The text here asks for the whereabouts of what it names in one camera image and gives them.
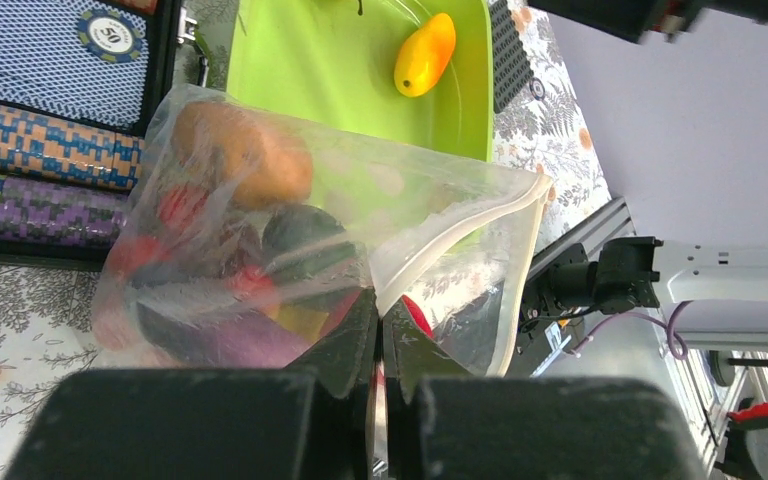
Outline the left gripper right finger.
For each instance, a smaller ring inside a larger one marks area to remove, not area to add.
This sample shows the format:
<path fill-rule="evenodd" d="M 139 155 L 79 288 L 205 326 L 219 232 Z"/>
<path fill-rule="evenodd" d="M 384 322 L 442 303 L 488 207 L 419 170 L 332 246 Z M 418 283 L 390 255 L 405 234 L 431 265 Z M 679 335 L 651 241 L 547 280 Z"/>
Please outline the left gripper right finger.
<path fill-rule="evenodd" d="M 389 475 L 432 479 L 437 467 L 427 443 L 435 433 L 437 407 L 428 383 L 438 377 L 468 377 L 470 372 L 420 329 L 403 301 L 382 318 L 382 347 Z"/>

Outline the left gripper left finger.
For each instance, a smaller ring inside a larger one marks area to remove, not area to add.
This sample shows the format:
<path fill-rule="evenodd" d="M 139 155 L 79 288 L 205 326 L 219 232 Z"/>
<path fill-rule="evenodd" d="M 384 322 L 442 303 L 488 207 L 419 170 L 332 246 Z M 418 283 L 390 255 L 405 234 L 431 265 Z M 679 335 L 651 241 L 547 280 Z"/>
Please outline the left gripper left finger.
<path fill-rule="evenodd" d="M 311 383 L 298 479 L 371 477 L 379 324 L 375 293 L 361 290 L 342 321 L 288 366 Z"/>

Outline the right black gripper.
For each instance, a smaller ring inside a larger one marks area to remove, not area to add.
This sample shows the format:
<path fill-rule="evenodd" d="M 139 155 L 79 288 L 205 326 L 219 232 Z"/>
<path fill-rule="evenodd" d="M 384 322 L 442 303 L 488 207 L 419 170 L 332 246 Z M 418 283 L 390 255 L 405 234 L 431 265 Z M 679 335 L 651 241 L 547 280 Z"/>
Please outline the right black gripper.
<path fill-rule="evenodd" d="M 691 31 L 705 10 L 768 24 L 768 0 L 532 0 L 528 5 L 632 43 L 650 31 L 672 42 Z"/>

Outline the red toy apple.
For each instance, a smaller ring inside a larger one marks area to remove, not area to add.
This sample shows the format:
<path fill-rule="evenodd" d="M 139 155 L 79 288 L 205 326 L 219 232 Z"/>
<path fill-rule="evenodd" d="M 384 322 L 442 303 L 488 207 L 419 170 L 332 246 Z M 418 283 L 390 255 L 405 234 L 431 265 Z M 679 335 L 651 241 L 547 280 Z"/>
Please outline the red toy apple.
<path fill-rule="evenodd" d="M 411 298 L 409 298 L 407 295 L 403 295 L 401 297 L 401 300 L 407 307 L 414 323 L 416 326 L 429 338 L 433 337 L 433 332 L 430 324 L 428 323 L 426 316 L 424 315 L 422 309 L 419 307 L 419 305 L 414 302 Z"/>

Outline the dark green toy avocado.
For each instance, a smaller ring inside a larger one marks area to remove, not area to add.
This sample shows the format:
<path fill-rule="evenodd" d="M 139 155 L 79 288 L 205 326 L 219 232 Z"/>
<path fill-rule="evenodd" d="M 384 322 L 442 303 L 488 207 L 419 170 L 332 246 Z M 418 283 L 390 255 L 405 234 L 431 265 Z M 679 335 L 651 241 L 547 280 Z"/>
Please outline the dark green toy avocado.
<path fill-rule="evenodd" d="M 314 206 L 285 205 L 266 224 L 266 273 L 284 299 L 329 311 L 360 283 L 355 245 L 332 215 Z"/>

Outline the clear zip top bag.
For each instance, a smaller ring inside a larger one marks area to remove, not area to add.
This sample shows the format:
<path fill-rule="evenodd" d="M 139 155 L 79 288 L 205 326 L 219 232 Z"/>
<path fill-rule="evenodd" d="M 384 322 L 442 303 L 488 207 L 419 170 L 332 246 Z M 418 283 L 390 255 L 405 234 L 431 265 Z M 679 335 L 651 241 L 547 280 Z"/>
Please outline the clear zip top bag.
<path fill-rule="evenodd" d="M 334 129 L 243 106 L 194 85 L 174 87 L 147 131 L 146 167 L 128 198 L 118 239 L 143 229 L 153 200 L 168 187 L 210 192 L 209 233 L 251 226 L 260 241 L 274 212 L 236 204 L 210 160 L 181 154 L 172 130 L 189 103 L 223 102 L 265 113 L 302 138 L 313 159 L 310 197 L 299 205 L 332 215 L 357 251 L 360 283 L 329 311 L 272 293 L 235 299 L 217 277 L 185 278 L 148 266 L 126 283 L 125 313 L 138 342 L 102 347 L 99 368 L 217 366 L 279 368 L 333 330 L 361 290 L 386 314 L 407 295 L 422 309 L 440 348 L 479 376 L 505 374 L 514 354 L 520 297 L 553 186 L 542 173 L 511 169 Z"/>

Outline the brown toy fruit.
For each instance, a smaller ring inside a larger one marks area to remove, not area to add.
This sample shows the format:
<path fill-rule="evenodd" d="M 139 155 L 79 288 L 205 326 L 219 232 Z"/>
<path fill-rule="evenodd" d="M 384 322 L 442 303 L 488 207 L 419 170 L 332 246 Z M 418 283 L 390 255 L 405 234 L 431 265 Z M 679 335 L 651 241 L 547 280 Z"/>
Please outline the brown toy fruit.
<path fill-rule="evenodd" d="M 210 160 L 218 180 L 245 208 L 298 204 L 311 195 L 313 159 L 306 142 L 262 112 L 200 101 L 184 106 L 172 130 L 182 155 Z"/>

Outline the orange toy mango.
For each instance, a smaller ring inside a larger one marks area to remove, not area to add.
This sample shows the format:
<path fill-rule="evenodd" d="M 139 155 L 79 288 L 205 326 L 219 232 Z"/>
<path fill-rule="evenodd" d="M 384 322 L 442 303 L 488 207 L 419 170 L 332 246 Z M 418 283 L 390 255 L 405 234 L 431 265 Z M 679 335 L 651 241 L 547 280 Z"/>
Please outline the orange toy mango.
<path fill-rule="evenodd" d="M 435 14 L 414 31 L 399 49 L 393 80 L 398 92 L 416 98 L 430 92 L 448 67 L 457 43 L 454 21 Z"/>

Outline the green plastic tray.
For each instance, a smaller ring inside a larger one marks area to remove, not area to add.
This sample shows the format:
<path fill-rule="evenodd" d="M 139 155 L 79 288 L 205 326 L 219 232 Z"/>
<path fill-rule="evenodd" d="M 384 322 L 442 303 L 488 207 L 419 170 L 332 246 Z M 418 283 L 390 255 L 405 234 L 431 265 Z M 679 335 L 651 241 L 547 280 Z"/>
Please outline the green plastic tray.
<path fill-rule="evenodd" d="M 403 43 L 438 13 L 456 49 L 427 94 L 398 93 Z M 484 1 L 242 1 L 225 90 L 262 110 L 488 161 L 492 52 Z"/>

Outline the red lychee bunch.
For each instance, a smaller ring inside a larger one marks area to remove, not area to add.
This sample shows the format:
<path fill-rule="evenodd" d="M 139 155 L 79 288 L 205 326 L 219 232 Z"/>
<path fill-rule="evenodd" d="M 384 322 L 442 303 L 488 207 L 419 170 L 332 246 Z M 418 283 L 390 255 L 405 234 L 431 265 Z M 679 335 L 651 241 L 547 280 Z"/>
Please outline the red lychee bunch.
<path fill-rule="evenodd" d="M 221 233 L 209 233 L 201 225 L 212 211 L 207 207 L 209 197 L 201 186 L 168 187 L 153 200 L 141 232 L 116 241 L 93 301 L 93 335 L 102 347 L 117 351 L 138 342 L 136 324 L 125 313 L 124 291 L 126 283 L 148 266 L 171 267 L 185 278 L 217 277 L 235 299 L 274 291 L 274 282 L 262 269 L 256 229 L 227 226 Z"/>

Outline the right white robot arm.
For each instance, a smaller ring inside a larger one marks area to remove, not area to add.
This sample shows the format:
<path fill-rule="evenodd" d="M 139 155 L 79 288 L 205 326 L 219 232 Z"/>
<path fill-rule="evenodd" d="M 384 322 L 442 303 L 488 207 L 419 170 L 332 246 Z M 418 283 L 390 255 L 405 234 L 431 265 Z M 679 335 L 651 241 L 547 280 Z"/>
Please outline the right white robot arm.
<path fill-rule="evenodd" d="M 715 10 L 768 25 L 768 1 L 536 1 L 534 7 L 622 40 L 649 32 L 669 42 L 692 29 L 700 13 Z M 673 303 L 661 327 L 678 358 L 688 346 L 676 321 L 695 301 L 768 302 L 768 247 L 749 249 L 615 238 L 590 260 L 557 258 L 527 282 L 522 305 L 531 321 L 562 321 L 601 313 L 640 317 L 644 308 Z"/>

